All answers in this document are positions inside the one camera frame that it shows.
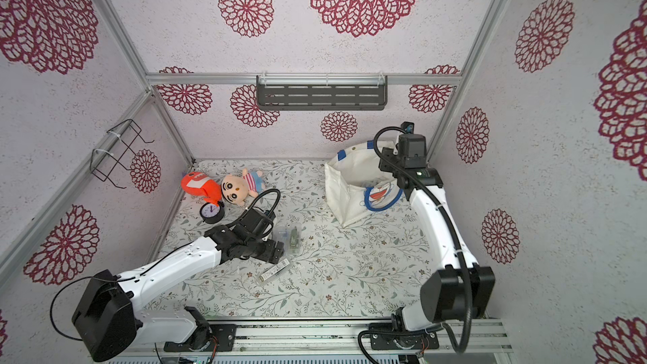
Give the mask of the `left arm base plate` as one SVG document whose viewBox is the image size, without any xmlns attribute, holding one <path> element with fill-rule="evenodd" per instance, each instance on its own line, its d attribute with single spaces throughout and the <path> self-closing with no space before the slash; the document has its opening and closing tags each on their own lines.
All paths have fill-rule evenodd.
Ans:
<svg viewBox="0 0 647 364">
<path fill-rule="evenodd" d="M 164 352 L 231 352 L 237 332 L 234 324 L 211 324 L 210 330 L 198 328 L 183 343 L 166 342 Z"/>
</svg>

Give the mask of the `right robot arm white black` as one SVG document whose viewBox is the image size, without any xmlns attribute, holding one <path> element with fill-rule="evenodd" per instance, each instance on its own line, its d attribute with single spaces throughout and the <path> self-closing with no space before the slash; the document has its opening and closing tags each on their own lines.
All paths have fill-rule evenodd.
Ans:
<svg viewBox="0 0 647 364">
<path fill-rule="evenodd" d="M 437 170 L 427 164 L 426 138 L 414 133 L 409 121 L 379 130 L 373 140 L 390 131 L 398 135 L 393 146 L 373 147 L 378 167 L 390 173 L 413 209 L 430 247 L 436 269 L 423 283 L 419 298 L 397 309 L 389 327 L 362 330 L 357 341 L 384 338 L 394 343 L 427 341 L 440 331 L 458 354 L 468 350 L 473 322 L 485 315 L 495 288 L 495 273 L 478 263 L 463 240 L 446 200 Z"/>
</svg>

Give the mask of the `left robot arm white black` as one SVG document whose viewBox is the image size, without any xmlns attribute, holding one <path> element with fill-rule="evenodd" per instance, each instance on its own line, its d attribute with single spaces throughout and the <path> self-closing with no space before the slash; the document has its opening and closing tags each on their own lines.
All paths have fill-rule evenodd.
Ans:
<svg viewBox="0 0 647 364">
<path fill-rule="evenodd" d="M 160 294 L 203 271 L 239 259 L 277 264 L 283 242 L 271 239 L 277 204 L 261 210 L 250 204 L 233 222 L 216 225 L 198 239 L 145 266 L 114 275 L 88 276 L 72 314 L 76 341 L 94 362 L 108 362 L 134 345 L 179 345 L 199 352 L 215 343 L 211 325 L 195 307 L 149 310 Z"/>
</svg>

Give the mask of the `white canvas tote bag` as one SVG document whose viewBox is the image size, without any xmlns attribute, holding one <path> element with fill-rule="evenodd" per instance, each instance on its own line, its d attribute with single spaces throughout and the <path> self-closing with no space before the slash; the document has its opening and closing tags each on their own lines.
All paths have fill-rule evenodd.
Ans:
<svg viewBox="0 0 647 364">
<path fill-rule="evenodd" d="M 392 141 L 367 141 L 338 151 L 325 165 L 326 202 L 341 227 L 388 210 L 404 194 L 396 178 L 380 170 L 375 154 L 376 148 L 394 147 Z"/>
</svg>

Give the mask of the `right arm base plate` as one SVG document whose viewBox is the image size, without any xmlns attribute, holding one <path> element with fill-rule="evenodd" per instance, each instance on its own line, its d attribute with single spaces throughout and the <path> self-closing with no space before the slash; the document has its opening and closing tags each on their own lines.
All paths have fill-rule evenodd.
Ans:
<svg viewBox="0 0 647 364">
<path fill-rule="evenodd" d="M 372 323 L 369 341 L 372 350 L 376 351 L 426 351 L 437 350 L 440 347 L 435 332 L 413 335 L 404 330 L 394 330 L 386 323 Z"/>
</svg>

